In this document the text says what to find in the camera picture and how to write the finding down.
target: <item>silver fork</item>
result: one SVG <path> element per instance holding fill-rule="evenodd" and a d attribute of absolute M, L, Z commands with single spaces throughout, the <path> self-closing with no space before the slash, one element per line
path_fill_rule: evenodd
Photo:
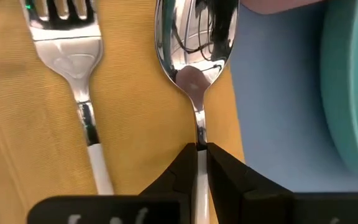
<path fill-rule="evenodd" d="M 85 0 L 86 16 L 80 16 L 74 0 L 67 0 L 66 16 L 60 16 L 54 0 L 46 0 L 46 16 L 39 16 L 34 1 L 21 0 L 21 4 L 35 49 L 41 61 L 70 84 L 85 132 L 96 188 L 99 194 L 111 195 L 113 189 L 89 93 L 90 76 L 103 54 L 96 11 L 91 0 Z"/>

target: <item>fork handle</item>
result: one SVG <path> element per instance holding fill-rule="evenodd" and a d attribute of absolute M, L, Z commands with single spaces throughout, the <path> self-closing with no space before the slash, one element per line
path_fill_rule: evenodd
<path fill-rule="evenodd" d="M 100 144 L 88 146 L 89 160 L 91 161 L 93 178 L 99 195 L 112 195 L 111 180 L 104 162 L 103 148 Z"/>
<path fill-rule="evenodd" d="M 103 156 L 103 148 L 99 143 L 96 122 L 94 119 L 93 106 L 90 100 L 78 102 L 78 116 L 81 119 L 88 155 L 91 162 L 93 178 L 99 195 L 112 195 L 113 189 Z"/>

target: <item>spoon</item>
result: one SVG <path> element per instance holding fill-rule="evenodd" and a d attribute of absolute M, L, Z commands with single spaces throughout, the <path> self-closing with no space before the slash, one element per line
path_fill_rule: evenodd
<path fill-rule="evenodd" d="M 158 0 L 155 46 L 165 74 L 190 98 L 196 118 L 195 224 L 209 223 L 205 91 L 229 59 L 239 0 Z"/>

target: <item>teal bowl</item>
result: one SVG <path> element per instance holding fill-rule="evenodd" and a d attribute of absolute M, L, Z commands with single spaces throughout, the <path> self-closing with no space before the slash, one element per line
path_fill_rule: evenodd
<path fill-rule="evenodd" d="M 334 143 L 358 175 L 358 0 L 329 0 L 321 44 L 321 94 Z"/>

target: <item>yellow tablecloth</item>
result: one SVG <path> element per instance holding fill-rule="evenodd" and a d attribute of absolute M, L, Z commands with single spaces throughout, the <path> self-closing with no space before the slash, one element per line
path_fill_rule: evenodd
<path fill-rule="evenodd" d="M 98 3 L 105 52 L 91 97 L 121 195 L 141 192 L 195 141 L 190 101 L 156 57 L 155 2 Z M 242 159 L 229 69 L 205 104 L 208 140 Z M 66 81 L 38 59 L 19 1 L 0 0 L 0 224 L 25 223 L 29 209 L 46 197 L 96 193 L 75 110 Z"/>

